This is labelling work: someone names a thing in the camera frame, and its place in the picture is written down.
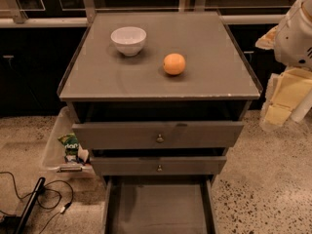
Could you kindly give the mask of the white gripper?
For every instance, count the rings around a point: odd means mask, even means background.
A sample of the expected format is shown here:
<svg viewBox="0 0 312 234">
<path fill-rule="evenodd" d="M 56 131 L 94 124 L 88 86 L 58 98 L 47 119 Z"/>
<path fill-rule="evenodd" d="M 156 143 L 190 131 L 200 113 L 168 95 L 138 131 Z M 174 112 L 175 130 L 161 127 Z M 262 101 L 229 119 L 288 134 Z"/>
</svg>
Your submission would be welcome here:
<svg viewBox="0 0 312 234">
<path fill-rule="evenodd" d="M 312 0 L 296 0 L 277 26 L 257 39 L 255 46 L 272 50 L 276 61 L 294 67 L 312 67 Z M 312 72 L 288 67 L 272 74 L 260 112 L 260 127 L 275 131 L 289 119 L 303 120 L 312 107 Z"/>
</svg>

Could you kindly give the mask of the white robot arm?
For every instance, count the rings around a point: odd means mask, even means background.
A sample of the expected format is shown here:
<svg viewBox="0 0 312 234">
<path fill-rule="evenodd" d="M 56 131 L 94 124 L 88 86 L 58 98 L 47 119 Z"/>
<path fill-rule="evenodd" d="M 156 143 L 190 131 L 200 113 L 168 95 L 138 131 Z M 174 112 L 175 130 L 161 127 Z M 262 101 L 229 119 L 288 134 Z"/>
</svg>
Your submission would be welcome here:
<svg viewBox="0 0 312 234">
<path fill-rule="evenodd" d="M 255 46 L 273 50 L 286 67 L 269 78 L 260 127 L 274 131 L 289 119 L 299 123 L 312 108 L 312 0 L 296 0 Z"/>
</svg>

